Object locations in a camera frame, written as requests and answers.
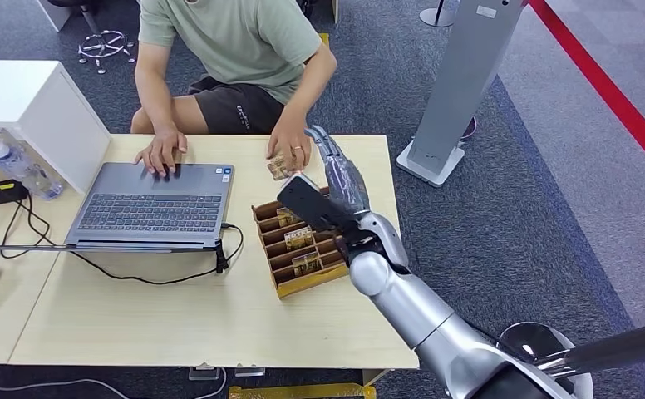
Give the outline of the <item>person's left hand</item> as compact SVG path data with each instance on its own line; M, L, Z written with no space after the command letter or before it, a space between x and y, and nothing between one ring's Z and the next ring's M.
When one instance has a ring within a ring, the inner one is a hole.
M311 142L305 134L306 128L302 116L281 116L270 136L267 158L282 155L287 171L303 171L311 155Z

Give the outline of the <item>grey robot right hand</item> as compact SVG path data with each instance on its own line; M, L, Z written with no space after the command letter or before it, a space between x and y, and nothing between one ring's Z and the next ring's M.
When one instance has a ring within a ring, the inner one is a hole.
M355 164L347 158L337 142L321 127L306 128L322 158L330 199L349 214L371 210L367 188Z

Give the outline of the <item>person's right hand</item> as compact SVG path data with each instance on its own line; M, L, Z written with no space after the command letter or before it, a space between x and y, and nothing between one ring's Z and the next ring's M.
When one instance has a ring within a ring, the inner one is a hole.
M141 163L152 175L166 177L175 172L176 161L187 149L185 134L167 127L154 133L151 143L136 154L133 164Z

